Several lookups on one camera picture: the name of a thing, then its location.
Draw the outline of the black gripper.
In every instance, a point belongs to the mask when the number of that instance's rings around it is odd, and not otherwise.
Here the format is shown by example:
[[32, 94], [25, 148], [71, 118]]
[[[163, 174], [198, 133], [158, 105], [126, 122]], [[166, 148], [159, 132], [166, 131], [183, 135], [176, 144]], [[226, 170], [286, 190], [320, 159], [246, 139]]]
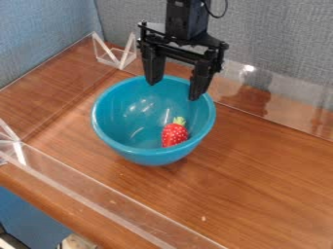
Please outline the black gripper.
[[207, 31], [191, 38], [180, 38], [167, 34], [162, 23], [140, 21], [138, 27], [138, 48], [148, 84], [152, 86], [162, 80], [168, 57], [195, 65], [190, 77], [189, 99], [198, 100], [209, 89], [214, 72], [221, 71], [229, 45]]

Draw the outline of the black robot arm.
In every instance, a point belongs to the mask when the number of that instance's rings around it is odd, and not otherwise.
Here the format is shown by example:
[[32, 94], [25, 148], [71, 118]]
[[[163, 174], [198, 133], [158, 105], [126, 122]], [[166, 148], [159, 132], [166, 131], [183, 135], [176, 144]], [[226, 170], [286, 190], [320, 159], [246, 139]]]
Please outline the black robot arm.
[[222, 18], [211, 12], [211, 0], [167, 0], [166, 23], [146, 20], [138, 23], [138, 48], [148, 84], [152, 86], [162, 80], [168, 57], [191, 64], [191, 101], [206, 93], [229, 49], [229, 45], [207, 32], [210, 17]]

